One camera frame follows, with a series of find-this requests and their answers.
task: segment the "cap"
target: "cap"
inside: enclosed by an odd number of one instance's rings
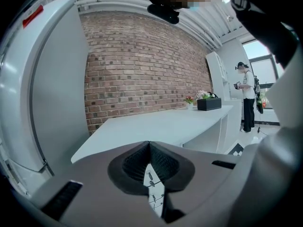
[[[238,63],[238,68],[239,68],[239,66],[244,66],[244,67],[247,67],[247,65],[246,65],[246,64],[244,64],[243,62],[239,62],[239,63]]]

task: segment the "white desk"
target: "white desk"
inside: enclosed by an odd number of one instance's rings
[[[109,119],[80,147],[71,162],[139,141],[161,141],[216,153],[224,144],[231,109],[230,105],[211,111],[176,109]]]

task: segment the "ceiling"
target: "ceiling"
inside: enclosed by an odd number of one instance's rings
[[[96,11],[127,11],[152,16],[147,12],[151,4],[148,0],[78,0],[79,13]],[[176,26],[195,37],[210,50],[219,49],[222,44],[237,36],[247,33],[247,30],[236,18],[231,3],[209,2],[200,4],[198,8],[181,9],[180,22]]]

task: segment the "red brick wall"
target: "red brick wall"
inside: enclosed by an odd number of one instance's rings
[[[112,117],[184,106],[211,90],[206,48],[180,29],[139,14],[81,16],[89,43],[85,110],[92,134]]]

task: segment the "potted plant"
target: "potted plant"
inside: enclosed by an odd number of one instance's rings
[[[198,91],[195,100],[197,100],[198,110],[208,111],[222,108],[221,99],[214,93]]]
[[[194,107],[194,98],[193,98],[193,97],[187,96],[187,97],[184,99],[184,102],[186,102],[186,108],[187,108],[188,110],[193,109],[193,107]]]

